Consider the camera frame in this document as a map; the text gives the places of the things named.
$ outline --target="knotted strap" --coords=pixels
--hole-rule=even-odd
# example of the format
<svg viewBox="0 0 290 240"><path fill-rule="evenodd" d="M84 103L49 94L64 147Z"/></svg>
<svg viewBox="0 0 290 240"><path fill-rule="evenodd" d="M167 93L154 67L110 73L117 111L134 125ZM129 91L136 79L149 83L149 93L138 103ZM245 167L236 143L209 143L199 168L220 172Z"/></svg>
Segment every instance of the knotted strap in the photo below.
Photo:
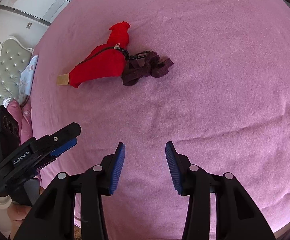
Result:
<svg viewBox="0 0 290 240"><path fill-rule="evenodd" d="M123 85L133 86L142 77L152 76L160 78L168 73L168 68L174 63L168 58L167 60L159 62L159 55L151 51L145 57L144 66L140 66L136 59L130 60L128 67L122 73Z"/></svg>

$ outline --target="round silver rivet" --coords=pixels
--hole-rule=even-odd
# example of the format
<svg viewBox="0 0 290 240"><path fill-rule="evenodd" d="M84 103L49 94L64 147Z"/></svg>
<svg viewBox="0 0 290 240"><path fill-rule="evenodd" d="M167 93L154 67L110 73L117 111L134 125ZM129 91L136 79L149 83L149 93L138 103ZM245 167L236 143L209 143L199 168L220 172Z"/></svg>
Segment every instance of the round silver rivet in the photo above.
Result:
<svg viewBox="0 0 290 240"><path fill-rule="evenodd" d="M57 175L58 179L64 179L66 178L66 173L65 172L61 172Z"/></svg>
<svg viewBox="0 0 290 240"><path fill-rule="evenodd" d="M96 166L93 167L94 171L101 171L102 169L103 169L103 167L100 166L100 165L96 165Z"/></svg>
<svg viewBox="0 0 290 240"><path fill-rule="evenodd" d="M226 173L225 173L225 178L226 178L226 179L232 179L232 178L234 178L234 175L231 174L230 172L226 172Z"/></svg>
<svg viewBox="0 0 290 240"><path fill-rule="evenodd" d="M189 166L189 169L191 171L198 171L199 167L197 165L191 165L191 166Z"/></svg>

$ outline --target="red dog clothing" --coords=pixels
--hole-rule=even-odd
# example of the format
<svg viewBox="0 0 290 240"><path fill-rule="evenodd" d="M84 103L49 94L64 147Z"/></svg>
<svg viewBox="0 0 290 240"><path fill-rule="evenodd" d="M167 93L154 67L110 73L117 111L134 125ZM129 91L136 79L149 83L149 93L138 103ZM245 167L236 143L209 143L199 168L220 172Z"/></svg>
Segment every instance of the red dog clothing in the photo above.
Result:
<svg viewBox="0 0 290 240"><path fill-rule="evenodd" d="M126 65L125 57L120 51L107 49L91 59L88 58L102 49L114 47L118 43L120 43L120 47L126 49L129 41L127 33L129 27L130 25L127 22L121 22L109 28L112 32L107 43L97 46L85 59L86 61L78 64L69 73L69 85L78 88L81 83L88 80L120 76Z"/></svg>

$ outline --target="pink bedsheet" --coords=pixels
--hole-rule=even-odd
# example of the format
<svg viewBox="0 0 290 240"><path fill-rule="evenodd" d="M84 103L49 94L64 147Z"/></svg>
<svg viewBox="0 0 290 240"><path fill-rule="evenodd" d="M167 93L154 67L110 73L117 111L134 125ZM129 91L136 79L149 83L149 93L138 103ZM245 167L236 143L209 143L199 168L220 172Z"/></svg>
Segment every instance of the pink bedsheet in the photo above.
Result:
<svg viewBox="0 0 290 240"><path fill-rule="evenodd" d="M130 53L170 57L170 72L132 87L120 78L56 86L57 75L121 21L131 25ZM71 122L82 127L77 146L41 171L43 186L126 144L118 189L103 198L110 239L181 238L188 198L173 188L169 140L207 172L235 174L273 231L290 221L290 9L283 1L73 0L35 53L34 136Z"/></svg>

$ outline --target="headboard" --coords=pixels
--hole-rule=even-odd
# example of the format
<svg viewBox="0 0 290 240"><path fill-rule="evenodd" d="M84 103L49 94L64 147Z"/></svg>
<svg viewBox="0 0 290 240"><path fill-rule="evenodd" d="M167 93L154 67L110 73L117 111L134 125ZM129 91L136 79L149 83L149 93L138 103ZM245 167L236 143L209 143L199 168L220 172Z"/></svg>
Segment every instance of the headboard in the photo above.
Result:
<svg viewBox="0 0 290 240"><path fill-rule="evenodd" d="M28 65L32 49L24 48L15 37L9 37L0 52L0 105L7 97L18 98L21 72Z"/></svg>

